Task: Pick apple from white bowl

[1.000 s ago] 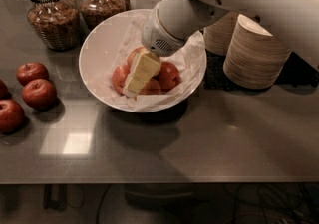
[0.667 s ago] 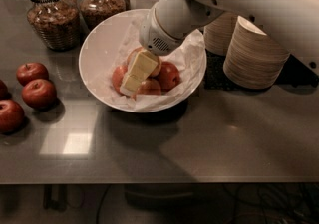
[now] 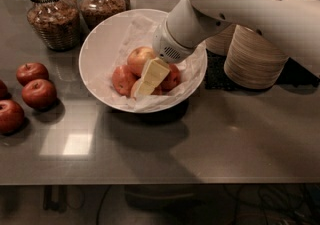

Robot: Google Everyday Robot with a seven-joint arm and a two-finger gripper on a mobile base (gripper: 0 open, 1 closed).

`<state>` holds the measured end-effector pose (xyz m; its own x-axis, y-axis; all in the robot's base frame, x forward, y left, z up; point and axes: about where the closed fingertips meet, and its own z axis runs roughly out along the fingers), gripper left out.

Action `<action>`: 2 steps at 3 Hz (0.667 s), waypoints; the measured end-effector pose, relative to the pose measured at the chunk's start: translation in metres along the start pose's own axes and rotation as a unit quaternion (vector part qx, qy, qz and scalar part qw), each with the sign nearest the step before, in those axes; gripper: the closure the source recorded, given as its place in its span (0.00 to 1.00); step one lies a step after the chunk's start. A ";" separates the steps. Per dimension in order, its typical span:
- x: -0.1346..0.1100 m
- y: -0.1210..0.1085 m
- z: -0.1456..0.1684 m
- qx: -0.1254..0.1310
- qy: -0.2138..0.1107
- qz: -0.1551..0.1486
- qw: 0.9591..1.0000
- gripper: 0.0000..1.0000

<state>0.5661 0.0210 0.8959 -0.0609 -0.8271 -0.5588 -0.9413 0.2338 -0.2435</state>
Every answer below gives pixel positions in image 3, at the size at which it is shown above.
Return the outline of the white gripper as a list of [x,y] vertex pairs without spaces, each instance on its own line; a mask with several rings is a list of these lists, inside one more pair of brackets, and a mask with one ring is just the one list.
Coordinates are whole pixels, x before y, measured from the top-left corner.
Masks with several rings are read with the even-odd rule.
[[180,63],[195,51],[194,48],[182,46],[172,37],[167,27],[167,20],[163,20],[154,31],[152,48],[159,58],[150,59],[144,65],[134,91],[135,96],[151,95],[168,76],[170,72],[168,63]]

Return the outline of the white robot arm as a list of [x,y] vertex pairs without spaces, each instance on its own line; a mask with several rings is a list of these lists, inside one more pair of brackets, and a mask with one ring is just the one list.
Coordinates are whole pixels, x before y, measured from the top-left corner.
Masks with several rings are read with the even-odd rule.
[[134,94],[151,94],[205,39],[230,24],[262,35],[315,75],[320,74],[319,0],[180,0],[157,27],[152,47],[157,57],[146,62]]

